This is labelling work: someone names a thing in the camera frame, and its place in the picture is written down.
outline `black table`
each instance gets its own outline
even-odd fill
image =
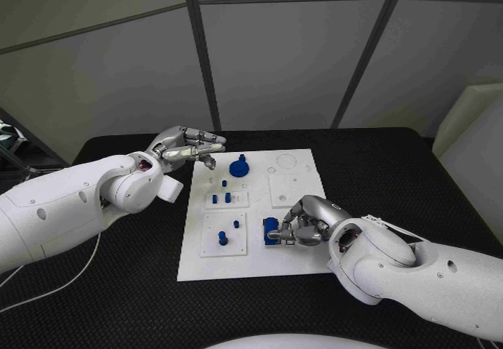
[[[325,192],[357,217],[372,214],[442,244],[503,257],[482,218],[411,129],[218,132],[230,151],[312,148]],[[81,164],[145,150],[155,135],[86,144]],[[176,281],[194,164],[185,189],[156,199],[103,234],[94,262],[52,296],[0,314],[2,348],[204,348],[267,333],[346,337],[388,348],[476,348],[473,337],[424,321],[401,304],[362,304],[334,274]],[[2,307],[64,285],[87,263],[93,238],[25,267]]]

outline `white platform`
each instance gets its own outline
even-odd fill
[[[250,173],[237,178],[230,174],[230,164],[240,154],[214,154],[214,171],[202,163],[195,164],[179,281],[331,273],[328,243],[315,247],[287,246],[286,242],[264,244],[263,219],[276,217],[282,223],[306,194],[325,198],[312,150],[244,152]],[[227,192],[233,193],[230,204],[224,200]],[[214,206],[210,200],[215,193],[220,199]],[[247,198],[247,204],[243,199],[238,203],[238,197]],[[238,229],[234,220],[241,222]],[[230,238],[225,246],[218,243],[220,231]]]

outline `white cable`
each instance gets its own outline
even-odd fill
[[[388,223],[387,221],[384,221],[381,218],[377,218],[375,216],[371,216],[371,215],[368,215],[367,217],[362,217],[362,218],[365,220],[370,220],[372,223],[377,223],[383,227],[390,227],[390,228],[395,229],[395,231],[398,231],[400,233],[403,233],[403,234],[406,234],[408,236],[413,236],[414,238],[419,238],[423,241],[432,242],[424,237],[419,236],[416,233],[410,232],[404,228],[401,228],[397,225],[394,225],[394,224]]]
[[[483,343],[482,343],[482,341],[481,341],[481,338],[478,338],[478,343],[479,343],[479,347],[481,347],[482,349],[486,349],[486,347],[485,347],[485,345],[483,345]]]
[[[70,280],[70,282],[67,282],[65,285],[63,285],[61,288],[58,288],[58,289],[52,290],[51,292],[42,294],[41,296],[37,296],[37,297],[31,298],[31,299],[27,300],[25,302],[21,302],[21,303],[18,303],[18,304],[9,306],[8,308],[5,308],[5,309],[0,310],[0,313],[3,313],[5,311],[8,311],[8,310],[12,309],[12,308],[19,307],[19,305],[27,304],[27,303],[32,302],[34,300],[40,300],[42,297],[50,296],[51,294],[57,293],[58,291],[61,291],[61,290],[80,278],[80,276],[83,275],[84,271],[87,270],[87,267],[89,267],[90,264],[91,264],[94,255],[97,254],[101,236],[103,236],[103,234],[100,233],[100,234],[99,234],[97,245],[94,246],[93,255],[91,255],[91,257],[90,257],[90,260],[87,261],[87,264],[84,265],[84,268],[83,268],[81,272],[77,274],[77,277],[74,277],[74,279]]]
[[[16,271],[9,275],[9,278],[0,283],[0,287],[8,283],[8,281],[14,278],[14,276],[16,275],[16,272],[24,268],[25,266],[22,265]]]

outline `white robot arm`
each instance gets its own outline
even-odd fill
[[[299,219],[299,229],[290,222]],[[270,238],[313,246],[329,240],[329,269],[358,300],[397,300],[426,320],[503,342],[503,260],[424,240],[407,244],[381,219],[352,218],[329,200],[305,196]]]
[[[0,273],[78,246],[156,196],[175,202],[184,184],[165,175],[187,162],[225,151],[225,138],[172,127],[149,149],[70,167],[0,195]]]

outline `blue object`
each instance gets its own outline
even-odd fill
[[[225,237],[225,232],[220,232],[218,234],[218,243],[225,246],[228,244],[230,240],[228,238]]]
[[[244,154],[240,155],[240,160],[231,163],[230,172],[234,177],[244,177],[248,174],[250,166]]]
[[[270,238],[267,236],[267,233],[272,230],[277,230],[279,229],[279,220],[274,217],[269,217],[264,220],[264,242],[266,245],[279,245],[282,243],[282,240],[279,238]]]

